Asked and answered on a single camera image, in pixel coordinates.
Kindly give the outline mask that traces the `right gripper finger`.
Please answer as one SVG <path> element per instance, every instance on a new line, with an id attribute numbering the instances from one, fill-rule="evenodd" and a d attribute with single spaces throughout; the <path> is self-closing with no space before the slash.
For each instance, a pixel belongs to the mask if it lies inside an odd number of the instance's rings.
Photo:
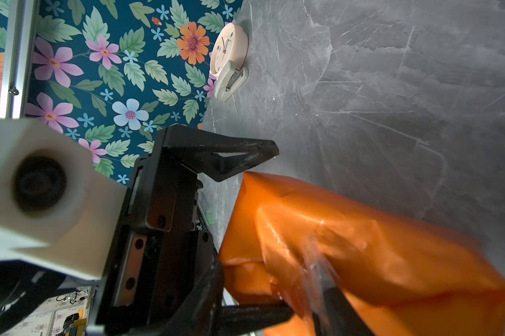
<path id="1" fill-rule="evenodd" d="M 309 266 L 309 303 L 316 335 L 374 335 L 320 262 Z"/>

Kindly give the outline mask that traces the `yellow wrapping paper sheet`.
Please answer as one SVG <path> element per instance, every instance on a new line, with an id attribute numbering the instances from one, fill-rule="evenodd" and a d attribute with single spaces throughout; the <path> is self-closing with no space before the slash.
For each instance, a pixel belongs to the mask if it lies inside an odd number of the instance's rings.
<path id="1" fill-rule="evenodd" d="M 287 176 L 246 172 L 219 253 L 241 304 L 293 308 L 266 335 L 312 335 L 306 262 L 325 258 L 376 335 L 505 335 L 505 278 L 459 233 Z"/>

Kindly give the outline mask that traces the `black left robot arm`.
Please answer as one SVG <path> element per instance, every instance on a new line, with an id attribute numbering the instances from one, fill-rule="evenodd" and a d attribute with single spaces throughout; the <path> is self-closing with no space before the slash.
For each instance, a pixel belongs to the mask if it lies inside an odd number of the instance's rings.
<path id="1" fill-rule="evenodd" d="M 37 120 L 0 120 L 0 335 L 83 281 L 97 286 L 86 335 L 243 335 L 288 321 L 285 304 L 223 306 L 212 235 L 195 225 L 200 174 L 221 182 L 278 154 L 271 140 L 175 125 L 123 185 Z"/>

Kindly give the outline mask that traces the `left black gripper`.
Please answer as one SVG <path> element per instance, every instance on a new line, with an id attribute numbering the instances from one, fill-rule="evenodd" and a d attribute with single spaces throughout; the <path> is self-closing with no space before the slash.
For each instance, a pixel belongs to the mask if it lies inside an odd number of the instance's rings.
<path id="1" fill-rule="evenodd" d="M 278 154 L 273 140 L 158 131 L 134 166 L 87 334 L 245 335 L 289 321 L 285 303 L 222 305 L 223 266 L 194 221 L 200 174 L 222 182 Z"/>

